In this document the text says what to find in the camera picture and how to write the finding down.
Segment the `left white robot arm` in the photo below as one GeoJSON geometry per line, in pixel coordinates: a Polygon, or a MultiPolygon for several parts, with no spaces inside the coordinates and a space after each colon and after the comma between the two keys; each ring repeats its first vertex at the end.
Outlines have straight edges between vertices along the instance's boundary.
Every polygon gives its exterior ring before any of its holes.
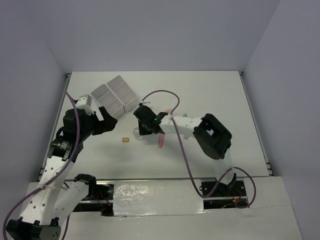
{"type": "Polygon", "coordinates": [[[98,195],[96,178],[84,173],[78,174],[63,194],[60,191],[83,142],[90,136],[111,132],[118,122],[105,107],[99,107],[99,111],[102,120],[92,109],[86,112],[84,107],[77,107],[66,111],[63,126],[50,144],[38,187],[27,195],[28,205],[19,218],[6,219],[5,234],[14,240],[57,240],[62,224],[78,203],[98,195]]]}

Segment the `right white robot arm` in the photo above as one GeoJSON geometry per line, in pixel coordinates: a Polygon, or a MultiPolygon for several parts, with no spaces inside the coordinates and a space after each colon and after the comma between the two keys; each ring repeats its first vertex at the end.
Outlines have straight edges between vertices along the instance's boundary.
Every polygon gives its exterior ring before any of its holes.
{"type": "Polygon", "coordinates": [[[133,112],[138,120],[138,129],[141,136],[151,134],[177,134],[181,141],[182,136],[194,137],[206,156],[214,160],[216,177],[221,179],[217,184],[218,192],[223,196],[230,195],[235,189],[236,173],[231,160],[225,159],[232,143],[232,134],[212,114],[203,117],[174,116],[168,112],[155,114],[144,104],[133,112]]]}

